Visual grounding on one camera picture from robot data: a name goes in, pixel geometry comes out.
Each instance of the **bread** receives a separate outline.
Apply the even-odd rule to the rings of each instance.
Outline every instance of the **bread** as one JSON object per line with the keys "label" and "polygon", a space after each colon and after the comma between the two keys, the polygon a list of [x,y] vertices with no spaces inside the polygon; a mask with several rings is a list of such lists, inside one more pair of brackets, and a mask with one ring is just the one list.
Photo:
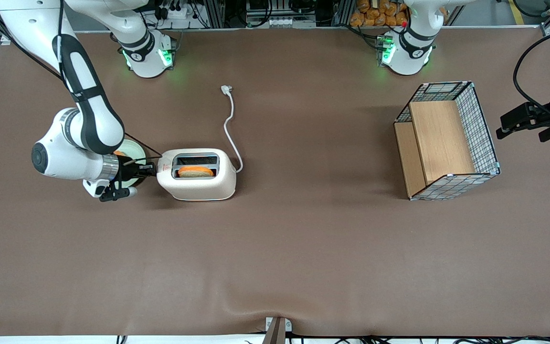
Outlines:
{"label": "bread", "polygon": [[358,11],[362,13],[366,13],[370,9],[369,0],[357,0],[356,6],[358,7]]}
{"label": "bread", "polygon": [[366,12],[366,18],[367,19],[373,19],[375,20],[376,18],[379,18],[379,10],[378,9],[369,9],[367,12]]}
{"label": "bread", "polygon": [[213,177],[213,171],[203,166],[183,166],[177,170],[180,178]]}
{"label": "bread", "polygon": [[406,22],[406,14],[400,12],[396,15],[396,25],[401,26],[403,22]]}
{"label": "bread", "polygon": [[375,25],[374,19],[364,18],[364,26],[374,26],[374,25]]}
{"label": "bread", "polygon": [[383,13],[379,15],[379,18],[375,19],[375,26],[383,26],[386,23],[386,15]]}
{"label": "bread", "polygon": [[396,4],[393,4],[390,2],[390,6],[386,9],[385,14],[389,16],[393,16],[396,14]]}
{"label": "bread", "polygon": [[386,17],[386,25],[388,26],[396,26],[396,18],[387,16]]}
{"label": "bread", "polygon": [[440,10],[441,10],[441,13],[443,14],[443,17],[445,17],[443,20],[447,22],[447,20],[449,20],[449,12],[445,7],[441,7]]}
{"label": "bread", "polygon": [[389,0],[379,0],[379,11],[384,13],[390,7]]}
{"label": "bread", "polygon": [[351,15],[351,18],[349,19],[349,25],[354,27],[362,26],[363,22],[364,22],[364,15],[359,12],[354,12]]}

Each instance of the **bread slice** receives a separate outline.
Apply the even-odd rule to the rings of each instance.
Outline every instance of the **bread slice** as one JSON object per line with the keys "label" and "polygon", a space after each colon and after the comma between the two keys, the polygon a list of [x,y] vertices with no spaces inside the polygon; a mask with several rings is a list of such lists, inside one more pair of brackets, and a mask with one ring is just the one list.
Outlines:
{"label": "bread slice", "polygon": [[203,166],[184,166],[177,170],[180,178],[213,177],[213,171]]}

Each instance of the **green led light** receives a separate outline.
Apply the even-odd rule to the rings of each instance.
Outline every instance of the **green led light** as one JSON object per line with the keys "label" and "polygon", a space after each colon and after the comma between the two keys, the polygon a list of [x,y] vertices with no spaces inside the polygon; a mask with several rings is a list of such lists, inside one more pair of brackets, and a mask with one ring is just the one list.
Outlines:
{"label": "green led light", "polygon": [[382,59],[382,62],[383,63],[390,63],[391,62],[391,57],[393,56],[393,53],[396,52],[396,45],[394,45],[393,43],[389,46],[388,49],[386,49],[384,52],[383,52],[383,59]]}
{"label": "green led light", "polygon": [[161,56],[162,63],[164,63],[164,65],[171,65],[172,63],[171,52],[168,52],[166,50],[163,51],[159,49],[159,55]]}
{"label": "green led light", "polygon": [[128,67],[131,68],[131,62],[128,60],[128,55],[124,50],[122,50],[122,55],[124,55],[124,59],[126,59]]}

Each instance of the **brown tablecloth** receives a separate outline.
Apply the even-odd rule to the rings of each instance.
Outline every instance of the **brown tablecloth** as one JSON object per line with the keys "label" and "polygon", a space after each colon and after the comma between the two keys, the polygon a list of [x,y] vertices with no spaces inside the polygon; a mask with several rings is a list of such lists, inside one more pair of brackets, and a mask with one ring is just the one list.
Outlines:
{"label": "brown tablecloth", "polygon": [[[185,35],[142,80],[105,34],[81,35],[127,131],[157,150],[233,152],[235,196],[175,201],[150,179],[100,203],[46,178],[33,143],[59,81],[0,48],[0,335],[550,335],[550,142],[496,141],[502,175],[452,201],[405,199],[392,122],[420,83],[472,80],[492,133],[524,100],[511,74],[539,29],[445,29],[415,76],[376,67],[344,30]],[[550,41],[520,72],[550,98]]]}

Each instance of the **wire mesh basket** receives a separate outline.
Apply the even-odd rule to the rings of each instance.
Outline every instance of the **wire mesh basket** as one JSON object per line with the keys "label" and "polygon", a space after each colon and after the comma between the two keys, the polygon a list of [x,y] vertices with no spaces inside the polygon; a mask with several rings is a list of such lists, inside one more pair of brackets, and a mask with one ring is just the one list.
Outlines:
{"label": "wire mesh basket", "polygon": [[475,173],[446,174],[410,196],[410,200],[449,200],[500,174],[493,140],[471,81],[425,83],[419,86],[395,122],[411,122],[409,104],[452,100],[457,104]]}

